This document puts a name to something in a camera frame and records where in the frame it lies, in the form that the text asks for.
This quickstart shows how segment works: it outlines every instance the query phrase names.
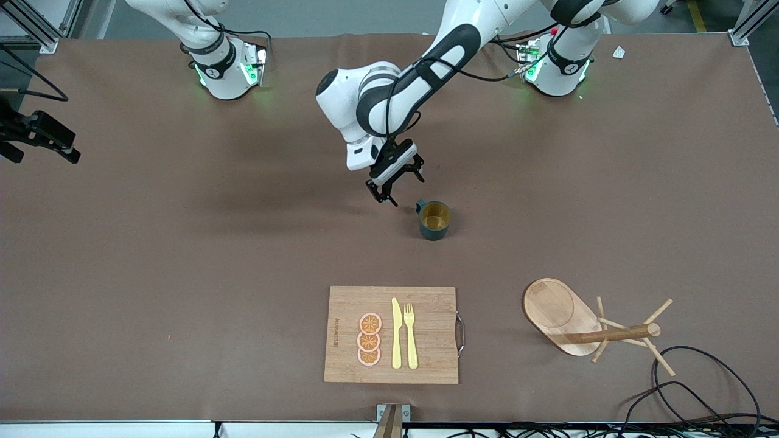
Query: fork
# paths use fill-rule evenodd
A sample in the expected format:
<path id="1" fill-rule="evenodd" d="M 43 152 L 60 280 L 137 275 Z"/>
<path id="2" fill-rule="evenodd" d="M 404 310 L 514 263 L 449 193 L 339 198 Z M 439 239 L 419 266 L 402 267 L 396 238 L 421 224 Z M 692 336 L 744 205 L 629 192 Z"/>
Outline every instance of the fork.
<path id="1" fill-rule="evenodd" d="M 403 322 L 408 327 L 408 367 L 416 369 L 419 366 L 417 358 L 417 343 L 414 341 L 414 306 L 403 304 Z"/>

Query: knife blade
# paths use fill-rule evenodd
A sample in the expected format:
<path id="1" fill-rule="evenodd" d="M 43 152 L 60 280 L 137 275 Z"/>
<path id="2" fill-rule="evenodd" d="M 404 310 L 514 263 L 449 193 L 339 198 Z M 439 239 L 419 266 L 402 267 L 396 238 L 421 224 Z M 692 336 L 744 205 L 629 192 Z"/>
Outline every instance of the knife blade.
<path id="1" fill-rule="evenodd" d="M 403 364 L 400 358 L 400 328 L 403 326 L 403 313 L 397 298 L 392 298 L 392 367 L 399 369 Z"/>

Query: cutting board handle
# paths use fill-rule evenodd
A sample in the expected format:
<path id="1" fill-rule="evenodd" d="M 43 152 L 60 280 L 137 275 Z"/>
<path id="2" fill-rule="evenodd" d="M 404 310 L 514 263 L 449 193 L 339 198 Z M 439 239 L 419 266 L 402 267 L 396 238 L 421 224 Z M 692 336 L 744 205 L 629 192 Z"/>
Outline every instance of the cutting board handle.
<path id="1" fill-rule="evenodd" d="M 459 359 L 461 355 L 463 355 L 463 349 L 465 348 L 465 323 L 463 322 L 463 317 L 460 316 L 460 311 L 455 310 L 455 315 L 457 317 L 456 320 L 454 320 L 454 333 L 457 333 L 457 325 L 459 323 L 460 325 L 460 346 L 457 348 L 457 358 Z"/>

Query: wooden cutting board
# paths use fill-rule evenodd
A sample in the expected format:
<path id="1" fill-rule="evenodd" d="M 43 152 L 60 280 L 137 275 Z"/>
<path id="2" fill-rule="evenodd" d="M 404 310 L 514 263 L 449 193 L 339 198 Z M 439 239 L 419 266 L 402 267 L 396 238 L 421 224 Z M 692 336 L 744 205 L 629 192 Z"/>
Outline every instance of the wooden cutting board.
<path id="1" fill-rule="evenodd" d="M 408 368 L 407 328 L 400 329 L 403 366 L 392 367 L 392 298 L 414 305 L 414 338 L 419 367 Z M 382 318 L 381 359 L 364 366 L 357 357 L 359 320 L 366 313 Z M 327 317 L 325 381 L 350 383 L 458 384 L 460 373 L 455 340 L 455 288 L 332 286 Z"/>

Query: table surface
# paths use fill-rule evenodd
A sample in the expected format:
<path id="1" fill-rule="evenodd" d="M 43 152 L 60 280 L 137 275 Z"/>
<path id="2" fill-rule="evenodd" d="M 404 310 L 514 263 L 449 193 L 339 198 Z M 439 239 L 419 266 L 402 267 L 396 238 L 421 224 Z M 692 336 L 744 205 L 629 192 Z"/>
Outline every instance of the table surface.
<path id="1" fill-rule="evenodd" d="M 523 315 L 542 277 L 628 324 L 673 298 L 655 344 L 721 357 L 779 414 L 779 132 L 747 49 L 606 36 L 562 98 L 458 76 L 408 133 L 427 182 L 404 177 L 400 207 L 378 204 L 314 89 L 430 41 L 274 41 L 273 89 L 237 101 L 210 97 L 170 41 L 66 40 L 41 57 L 71 101 L 23 110 L 77 132 L 83 156 L 0 164 L 0 419 L 362 420 L 384 402 L 424 421 L 624 419 L 650 354 L 561 353 Z M 488 48 L 467 69 L 508 68 Z M 452 207 L 446 239 L 419 236 L 420 198 Z M 456 286 L 460 384 L 324 383 L 332 284 Z M 752 410 L 703 358 L 668 361 L 718 411 Z M 673 419 L 652 397 L 633 418 Z"/>

